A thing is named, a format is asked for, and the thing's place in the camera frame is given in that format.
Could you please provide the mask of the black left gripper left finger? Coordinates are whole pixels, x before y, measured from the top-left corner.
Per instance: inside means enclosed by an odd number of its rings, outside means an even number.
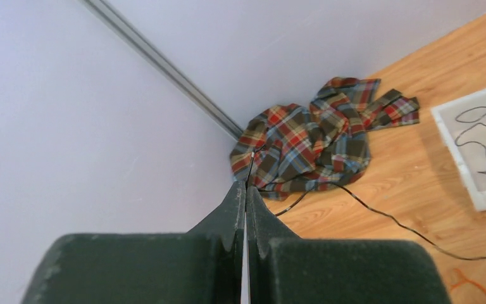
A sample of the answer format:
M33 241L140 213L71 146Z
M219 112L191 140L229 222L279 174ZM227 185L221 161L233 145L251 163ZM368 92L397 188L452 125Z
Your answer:
M185 233L67 234L40 261L24 303L239 303L246 187Z

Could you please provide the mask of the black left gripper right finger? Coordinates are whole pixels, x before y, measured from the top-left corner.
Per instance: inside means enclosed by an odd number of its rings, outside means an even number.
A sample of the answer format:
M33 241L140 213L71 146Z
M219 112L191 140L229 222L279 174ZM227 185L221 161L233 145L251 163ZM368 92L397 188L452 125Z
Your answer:
M413 241L305 239L246 193L251 303L449 303L428 252Z

